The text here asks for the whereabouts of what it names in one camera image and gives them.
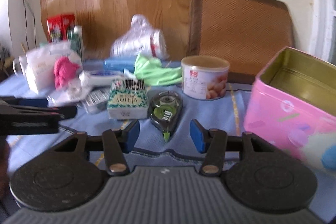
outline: black cable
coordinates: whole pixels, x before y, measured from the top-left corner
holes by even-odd
[[[27,43],[27,47],[28,47],[28,50],[29,50],[28,38],[27,38],[27,12],[26,12],[26,7],[28,7],[28,9],[29,9],[29,11],[30,11],[30,13],[33,17],[33,20],[34,20],[35,47],[37,47],[37,44],[36,44],[36,20],[35,20],[34,12],[33,12],[32,8],[30,7],[28,0],[22,0],[22,2],[23,2],[24,9],[25,9],[25,18],[26,18],[26,43]]]

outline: plastic bag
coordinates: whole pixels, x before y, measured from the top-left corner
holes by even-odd
[[[130,30],[112,44],[110,56],[137,56],[165,60],[169,57],[161,30],[154,29],[144,15],[134,15]]]
[[[49,94],[47,97],[48,106],[60,107],[80,102],[89,95],[92,89],[92,86],[82,87],[79,78],[72,79],[66,87],[54,90]]]

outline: red box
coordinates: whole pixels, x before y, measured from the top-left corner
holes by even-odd
[[[67,31],[76,25],[75,15],[58,15],[47,18],[49,43],[67,40]]]

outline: pink tin box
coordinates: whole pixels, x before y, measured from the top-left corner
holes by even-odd
[[[294,48],[256,76],[245,130],[336,175],[336,66]]]

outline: round tin can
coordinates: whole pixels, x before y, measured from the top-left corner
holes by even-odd
[[[226,92],[228,61],[212,56],[197,55],[182,59],[182,90],[199,100],[215,100]]]

